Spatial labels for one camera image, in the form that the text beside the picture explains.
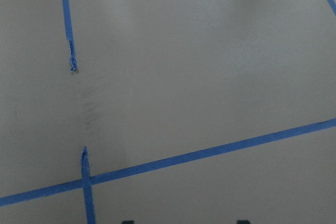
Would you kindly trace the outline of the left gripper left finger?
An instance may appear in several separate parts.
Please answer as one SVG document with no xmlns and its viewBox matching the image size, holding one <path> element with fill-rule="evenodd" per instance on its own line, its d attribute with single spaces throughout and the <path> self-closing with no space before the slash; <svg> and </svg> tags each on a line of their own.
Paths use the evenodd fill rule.
<svg viewBox="0 0 336 224">
<path fill-rule="evenodd" d="M 134 220 L 125 220 L 122 221 L 121 224 L 134 224 Z"/>
</svg>

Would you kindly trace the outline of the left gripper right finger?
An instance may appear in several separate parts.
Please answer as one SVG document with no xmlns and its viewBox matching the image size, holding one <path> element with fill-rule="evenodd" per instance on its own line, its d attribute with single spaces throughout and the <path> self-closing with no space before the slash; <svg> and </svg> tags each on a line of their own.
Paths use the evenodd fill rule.
<svg viewBox="0 0 336 224">
<path fill-rule="evenodd" d="M 237 220 L 236 224 L 251 224 L 249 220 Z"/>
</svg>

